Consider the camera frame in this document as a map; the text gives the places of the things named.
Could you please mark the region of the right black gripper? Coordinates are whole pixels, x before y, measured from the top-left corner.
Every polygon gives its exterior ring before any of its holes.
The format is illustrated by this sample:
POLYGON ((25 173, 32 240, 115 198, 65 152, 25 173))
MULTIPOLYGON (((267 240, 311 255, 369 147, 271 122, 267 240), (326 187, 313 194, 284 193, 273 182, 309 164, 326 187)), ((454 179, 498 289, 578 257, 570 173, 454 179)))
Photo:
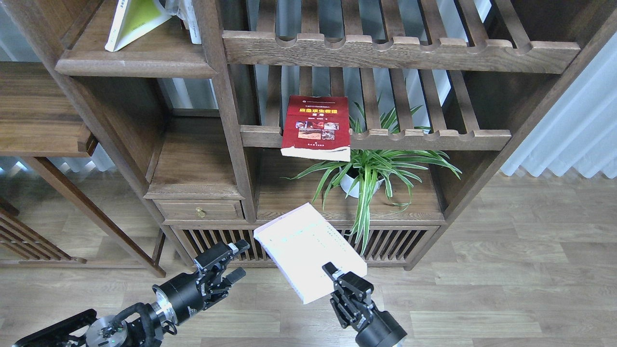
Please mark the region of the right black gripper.
POLYGON ((389 312, 376 308, 372 283, 351 271, 344 274, 332 262, 324 264, 322 269, 333 282, 330 303, 337 319, 343 329, 351 326, 357 332, 357 345, 399 347, 407 332, 389 312), (370 299, 370 303, 357 299, 370 299))

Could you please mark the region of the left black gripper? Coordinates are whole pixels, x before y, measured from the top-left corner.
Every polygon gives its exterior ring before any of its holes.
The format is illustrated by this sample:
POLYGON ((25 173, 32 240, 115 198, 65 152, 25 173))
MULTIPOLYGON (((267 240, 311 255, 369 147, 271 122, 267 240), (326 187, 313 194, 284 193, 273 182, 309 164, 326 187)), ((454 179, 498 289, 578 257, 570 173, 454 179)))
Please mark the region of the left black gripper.
POLYGON ((229 244, 218 242, 194 259, 198 272, 182 273, 161 285, 153 285, 157 301, 152 303, 152 308, 160 322, 180 325, 226 298, 229 289, 244 278, 246 272, 239 267, 225 277, 222 273, 236 255, 249 248, 245 240, 229 244))

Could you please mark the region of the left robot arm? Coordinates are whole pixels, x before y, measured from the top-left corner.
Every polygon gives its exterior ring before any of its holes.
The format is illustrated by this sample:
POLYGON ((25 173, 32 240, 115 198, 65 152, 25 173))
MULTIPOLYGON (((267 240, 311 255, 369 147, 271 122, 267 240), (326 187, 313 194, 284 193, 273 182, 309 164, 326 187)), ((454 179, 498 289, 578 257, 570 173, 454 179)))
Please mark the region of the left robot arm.
POLYGON ((158 347, 164 334, 177 334, 178 325, 228 296, 245 271, 239 267, 223 274, 229 262, 249 248, 245 240, 219 242, 194 259, 196 272, 153 285, 153 303, 135 303, 103 318, 88 309, 16 341, 15 346, 158 347))

